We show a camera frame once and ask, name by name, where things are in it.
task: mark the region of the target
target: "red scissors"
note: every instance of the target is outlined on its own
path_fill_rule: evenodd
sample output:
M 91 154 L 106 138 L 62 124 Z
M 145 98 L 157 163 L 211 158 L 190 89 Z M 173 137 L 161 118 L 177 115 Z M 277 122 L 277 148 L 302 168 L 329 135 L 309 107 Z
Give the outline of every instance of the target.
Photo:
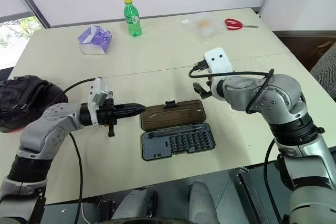
M 233 19 L 233 18 L 227 18 L 224 20 L 225 25 L 228 30 L 239 30 L 242 29 L 243 27 L 252 27 L 252 28 L 258 28 L 259 26 L 252 26 L 252 25 L 244 25 L 242 22 Z

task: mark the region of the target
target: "window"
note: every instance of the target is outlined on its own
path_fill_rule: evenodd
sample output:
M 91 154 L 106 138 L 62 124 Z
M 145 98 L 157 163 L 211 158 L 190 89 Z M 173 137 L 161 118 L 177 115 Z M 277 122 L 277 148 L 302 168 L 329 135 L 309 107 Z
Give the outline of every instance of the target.
M 0 69 L 15 66 L 30 37 L 42 28 L 35 16 L 0 23 Z

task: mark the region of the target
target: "clear plastic bag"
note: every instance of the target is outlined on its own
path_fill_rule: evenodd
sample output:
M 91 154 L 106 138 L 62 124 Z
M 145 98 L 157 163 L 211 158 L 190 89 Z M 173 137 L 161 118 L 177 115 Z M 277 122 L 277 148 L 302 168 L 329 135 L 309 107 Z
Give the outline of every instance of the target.
M 201 38 L 211 38 L 226 30 L 221 20 L 206 12 L 191 14 L 190 17 L 179 19 L 179 22 Z

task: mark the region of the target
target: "gray fabric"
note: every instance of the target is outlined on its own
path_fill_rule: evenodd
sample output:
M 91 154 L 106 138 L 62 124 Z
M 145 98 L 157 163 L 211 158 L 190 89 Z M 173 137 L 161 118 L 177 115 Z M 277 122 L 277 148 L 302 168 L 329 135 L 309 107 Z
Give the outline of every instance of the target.
M 334 44 L 311 69 L 310 73 L 326 92 L 336 99 L 336 44 Z

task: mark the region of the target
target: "tissue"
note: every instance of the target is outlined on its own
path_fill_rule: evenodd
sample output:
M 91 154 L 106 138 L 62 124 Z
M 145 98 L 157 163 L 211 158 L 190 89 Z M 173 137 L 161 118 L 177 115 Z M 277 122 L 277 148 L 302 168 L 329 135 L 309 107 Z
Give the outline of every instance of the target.
M 112 40 L 110 31 L 100 26 L 90 26 L 78 38 L 79 46 L 86 55 L 104 55 Z

